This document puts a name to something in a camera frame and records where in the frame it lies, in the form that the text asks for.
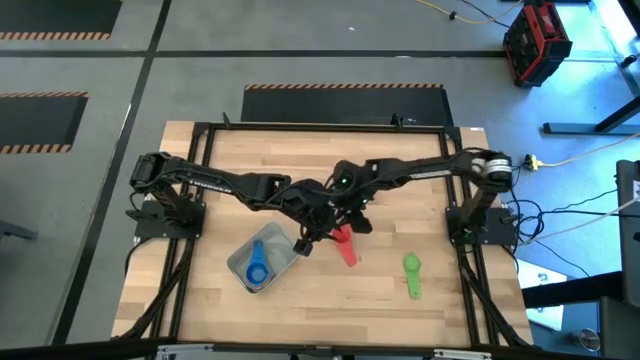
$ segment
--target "red toolbox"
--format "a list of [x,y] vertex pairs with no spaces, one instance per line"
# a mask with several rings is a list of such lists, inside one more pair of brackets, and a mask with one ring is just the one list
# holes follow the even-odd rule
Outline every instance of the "red toolbox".
[[552,2],[525,0],[503,41],[515,84],[542,85],[569,56],[571,45]]

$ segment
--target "yellow cable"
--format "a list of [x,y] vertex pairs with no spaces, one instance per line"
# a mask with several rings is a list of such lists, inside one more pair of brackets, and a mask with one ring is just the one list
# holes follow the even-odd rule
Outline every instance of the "yellow cable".
[[625,141],[631,140],[631,139],[633,139],[633,138],[635,138],[635,137],[638,137],[638,136],[640,136],[640,133],[633,134],[633,135],[628,136],[628,137],[626,137],[626,138],[624,138],[624,139],[622,139],[622,140],[620,140],[620,141],[616,141],[616,142],[614,142],[614,143],[612,143],[612,144],[605,145],[605,146],[599,147],[599,148],[597,148],[597,149],[593,149],[593,150],[591,150],[591,151],[587,151],[587,152],[586,152],[586,153],[584,153],[584,154],[577,155],[577,156],[574,156],[574,157],[570,157],[570,158],[568,158],[567,160],[560,161],[560,162],[558,162],[558,163],[545,164],[545,163],[543,163],[542,161],[538,161],[538,166],[554,167],[554,166],[560,166],[560,165],[568,164],[568,163],[572,162],[573,160],[577,160],[577,159],[579,159],[579,158],[581,158],[581,157],[587,156],[587,155],[589,155],[589,154],[593,154],[594,152],[597,152],[597,151],[600,151],[600,150],[604,150],[604,149],[606,149],[606,148],[610,148],[610,147],[612,147],[612,146],[616,146],[616,145],[618,145],[618,144],[621,144],[621,143],[623,143],[623,142],[625,142]]
[[[450,14],[451,14],[451,11],[447,11],[447,10],[445,10],[445,9],[443,9],[443,8],[441,8],[441,7],[439,7],[438,5],[432,4],[432,3],[430,3],[430,2],[428,2],[428,1],[426,1],[426,0],[416,0],[416,1],[417,1],[417,2],[419,2],[420,4],[430,6],[430,7],[434,8],[434,9],[436,9],[436,10],[440,11],[440,12],[441,12],[441,13],[443,13],[443,14],[447,14],[447,15],[450,15]],[[469,20],[469,19],[465,19],[465,18],[463,18],[463,17],[462,17],[462,16],[460,16],[460,15],[456,15],[455,17],[456,17],[456,19],[458,19],[458,20],[460,20],[460,21],[462,21],[462,22],[466,22],[466,23],[468,23],[468,24],[488,24],[488,23],[491,23],[491,22],[496,21],[498,18],[500,18],[500,17],[502,17],[502,16],[504,16],[504,15],[507,15],[508,13],[510,13],[510,12],[511,12],[511,10],[515,9],[515,8],[516,8],[518,5],[520,5],[523,1],[524,1],[524,0],[519,0],[517,3],[513,4],[513,6],[512,6],[512,7],[510,7],[507,11],[503,12],[503,13],[502,13],[502,14],[500,14],[500,15],[490,17],[490,18],[489,18],[489,19],[487,19],[487,20],[481,20],[481,21],[478,21],[478,20]]]

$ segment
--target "red object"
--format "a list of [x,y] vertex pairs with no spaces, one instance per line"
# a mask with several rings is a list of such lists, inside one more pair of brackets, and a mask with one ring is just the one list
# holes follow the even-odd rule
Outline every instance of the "red object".
[[553,2],[527,0],[504,37],[517,86],[540,86],[569,56],[567,37]]
[[336,239],[336,241],[334,241],[336,247],[338,251],[340,251],[344,262],[347,263],[347,266],[352,267],[357,264],[358,258],[356,258],[356,253],[353,250],[353,241],[351,241],[351,226],[348,224],[342,225],[340,230],[332,230],[331,236]]

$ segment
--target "black and orange striped tape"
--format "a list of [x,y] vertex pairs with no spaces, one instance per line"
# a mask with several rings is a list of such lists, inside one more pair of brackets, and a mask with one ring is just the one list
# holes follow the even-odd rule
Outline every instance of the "black and orange striped tape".
[[0,32],[0,40],[107,40],[101,32]]
[[[44,97],[88,97],[86,91],[48,91],[48,92],[10,92],[0,93],[0,98],[44,98]],[[21,144],[0,145],[0,155],[34,154],[34,153],[66,153],[71,144]]]
[[440,88],[442,84],[250,84],[245,90],[273,89],[406,89],[406,88]]
[[88,97],[86,91],[49,91],[49,92],[11,92],[0,93],[2,98],[21,98],[21,97],[66,97],[66,96],[83,96]]
[[0,148],[0,155],[65,153],[65,152],[69,152],[70,150],[71,150],[70,144],[4,145],[2,148]]

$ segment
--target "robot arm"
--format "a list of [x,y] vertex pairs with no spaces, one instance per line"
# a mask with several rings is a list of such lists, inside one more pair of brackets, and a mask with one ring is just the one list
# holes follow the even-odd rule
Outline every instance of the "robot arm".
[[332,201],[338,219],[351,224],[354,232],[369,233],[371,224],[362,211],[377,191],[448,175],[465,177],[478,187],[473,200],[462,208],[461,225],[475,232],[483,227],[485,211],[497,194],[511,189],[511,159],[499,152],[469,149],[452,156],[413,161],[371,159],[363,166],[343,160],[335,166],[332,175],[331,187],[338,194]]
[[196,165],[167,153],[150,153],[140,156],[129,181],[137,193],[151,193],[170,209],[179,206],[179,201],[168,194],[167,188],[180,183],[233,195],[257,211],[279,208],[281,204],[274,195],[289,186],[291,178],[280,174],[237,175]]

